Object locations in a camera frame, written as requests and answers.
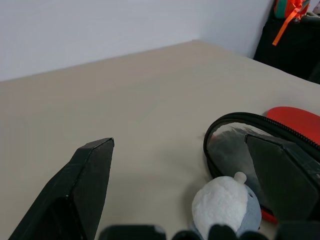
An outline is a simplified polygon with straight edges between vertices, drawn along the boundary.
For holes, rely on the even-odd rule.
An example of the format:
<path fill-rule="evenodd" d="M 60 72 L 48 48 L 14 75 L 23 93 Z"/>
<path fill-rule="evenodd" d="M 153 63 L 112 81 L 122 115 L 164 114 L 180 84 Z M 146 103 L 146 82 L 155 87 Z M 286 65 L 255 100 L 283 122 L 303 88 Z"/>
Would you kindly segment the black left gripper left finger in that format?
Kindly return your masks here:
<path fill-rule="evenodd" d="M 44 186 L 11 240 L 93 240 L 105 205 L 114 139 L 78 148 Z"/>

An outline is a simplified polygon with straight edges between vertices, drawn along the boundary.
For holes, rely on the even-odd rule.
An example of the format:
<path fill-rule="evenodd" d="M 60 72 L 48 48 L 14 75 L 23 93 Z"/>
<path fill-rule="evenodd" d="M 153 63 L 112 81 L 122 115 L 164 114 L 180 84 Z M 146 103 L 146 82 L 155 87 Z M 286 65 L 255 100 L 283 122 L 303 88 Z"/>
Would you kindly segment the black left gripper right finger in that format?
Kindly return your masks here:
<path fill-rule="evenodd" d="M 273 136 L 247 134 L 245 143 L 275 218 L 319 221 L 319 155 L 309 155 L 296 143 Z"/>

